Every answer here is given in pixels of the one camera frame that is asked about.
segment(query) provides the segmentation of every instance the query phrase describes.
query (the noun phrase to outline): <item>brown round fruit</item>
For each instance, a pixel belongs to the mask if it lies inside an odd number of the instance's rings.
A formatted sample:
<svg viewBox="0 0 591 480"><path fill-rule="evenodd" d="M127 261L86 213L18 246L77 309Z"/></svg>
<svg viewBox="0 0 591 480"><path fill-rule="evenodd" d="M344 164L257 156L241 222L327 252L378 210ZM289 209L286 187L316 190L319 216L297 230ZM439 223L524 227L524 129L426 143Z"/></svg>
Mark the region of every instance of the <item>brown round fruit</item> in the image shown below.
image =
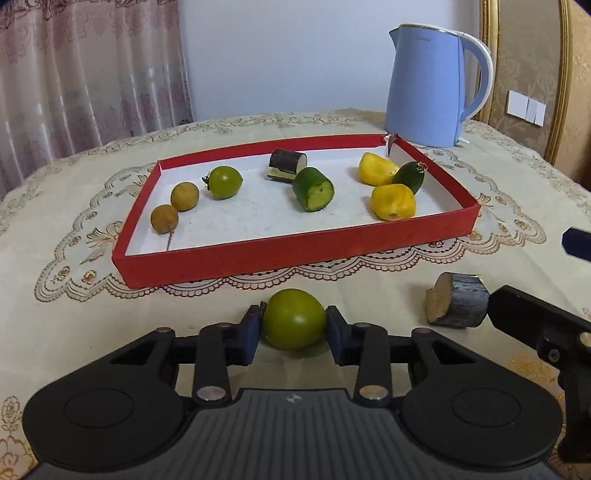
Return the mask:
<svg viewBox="0 0 591 480"><path fill-rule="evenodd" d="M179 212L186 212L195 207L198 200L199 189L190 181L179 183L170 194L170 203Z"/></svg>
<svg viewBox="0 0 591 480"><path fill-rule="evenodd" d="M150 215L152 228L159 235L172 232L178 225L178 212L172 205L158 205Z"/></svg>

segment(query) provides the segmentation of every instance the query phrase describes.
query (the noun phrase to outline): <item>wall switch panel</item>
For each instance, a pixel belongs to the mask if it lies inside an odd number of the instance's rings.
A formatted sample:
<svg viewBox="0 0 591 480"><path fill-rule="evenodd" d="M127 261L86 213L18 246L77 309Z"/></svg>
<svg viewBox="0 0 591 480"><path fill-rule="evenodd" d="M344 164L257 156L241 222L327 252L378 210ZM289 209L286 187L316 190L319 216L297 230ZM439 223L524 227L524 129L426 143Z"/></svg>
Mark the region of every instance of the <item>wall switch panel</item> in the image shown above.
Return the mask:
<svg viewBox="0 0 591 480"><path fill-rule="evenodd" d="M519 92L509 90L509 99L507 101L507 113L522 119L527 114L528 98Z"/></svg>
<svg viewBox="0 0 591 480"><path fill-rule="evenodd" d="M539 127L543 127L544 126L544 116L546 115L546 105L545 103L542 102L536 102L537 103L537 108L536 108L536 112L535 112L535 121L534 123L536 125L538 125Z"/></svg>
<svg viewBox="0 0 591 480"><path fill-rule="evenodd" d="M509 90L506 112L509 115L542 127L544 125L546 105L533 98L526 97L522 93Z"/></svg>
<svg viewBox="0 0 591 480"><path fill-rule="evenodd" d="M538 111L537 103L533 98L528 99L527 111L525 113L525 121L529 123L535 122L535 114Z"/></svg>

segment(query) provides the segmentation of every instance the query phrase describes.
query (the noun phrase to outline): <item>lace tablecloth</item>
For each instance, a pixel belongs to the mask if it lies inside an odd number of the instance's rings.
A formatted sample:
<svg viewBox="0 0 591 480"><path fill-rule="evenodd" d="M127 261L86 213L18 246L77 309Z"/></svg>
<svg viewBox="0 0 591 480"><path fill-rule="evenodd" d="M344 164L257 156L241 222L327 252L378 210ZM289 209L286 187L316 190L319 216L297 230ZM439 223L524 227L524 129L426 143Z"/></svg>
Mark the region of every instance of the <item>lace tablecloth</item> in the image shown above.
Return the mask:
<svg viewBox="0 0 591 480"><path fill-rule="evenodd" d="M296 287L350 322L370 321L408 335L424 323L425 291L443 271L480 275L492 291L511 284L591 320L591 264L568 257L562 233L589 229L591 195L528 148L478 122L470 144L424 152L482 205L472 233L362 257L133 290L111 262L122 222L159 159L197 150L310 135L381 132L383 115L345 110L275 114L183 125L117 141L60 160L0 203L0 480L35 464L22 409L48 382L153 330L191 335L209 323L237 322L249 305ZM548 388L563 403L557 371L486 320L441 333ZM177 389L190 391L190 371ZM393 367L396 394L409 382ZM326 344L304 352L260 346L248 369L231 368L232 388L351 388L355 369L334 366ZM591 468L551 463L566 478Z"/></svg>

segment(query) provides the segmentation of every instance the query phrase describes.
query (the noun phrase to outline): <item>blue electric kettle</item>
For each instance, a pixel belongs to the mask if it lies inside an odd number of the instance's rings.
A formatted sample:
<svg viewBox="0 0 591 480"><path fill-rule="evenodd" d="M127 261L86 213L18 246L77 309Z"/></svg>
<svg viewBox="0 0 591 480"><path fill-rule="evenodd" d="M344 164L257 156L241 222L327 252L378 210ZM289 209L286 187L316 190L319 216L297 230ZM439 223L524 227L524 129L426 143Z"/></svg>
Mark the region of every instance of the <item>blue electric kettle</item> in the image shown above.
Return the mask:
<svg viewBox="0 0 591 480"><path fill-rule="evenodd" d="M396 48L384 128L409 142L454 146L462 122L491 94L493 66L483 42L466 33L423 24L402 24L390 32ZM465 103L464 49L480 64L480 88Z"/></svg>

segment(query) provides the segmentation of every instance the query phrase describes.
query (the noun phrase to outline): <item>green cucumber slice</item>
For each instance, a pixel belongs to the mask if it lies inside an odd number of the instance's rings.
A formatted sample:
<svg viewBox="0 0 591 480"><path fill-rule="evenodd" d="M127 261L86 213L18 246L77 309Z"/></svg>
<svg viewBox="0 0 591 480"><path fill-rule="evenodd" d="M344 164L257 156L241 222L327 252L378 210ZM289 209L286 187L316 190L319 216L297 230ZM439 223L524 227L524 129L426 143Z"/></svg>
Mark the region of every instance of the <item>green cucumber slice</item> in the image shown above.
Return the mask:
<svg viewBox="0 0 591 480"><path fill-rule="evenodd" d="M405 163L396 172L396 175L392 179L392 183L402 183L411 189L414 194L417 194L418 190L423 185L426 171L427 166L423 162L411 161Z"/></svg>
<svg viewBox="0 0 591 480"><path fill-rule="evenodd" d="M292 183L295 197L306 212L317 212L325 208L335 195L335 187L320 170L306 167Z"/></svg>

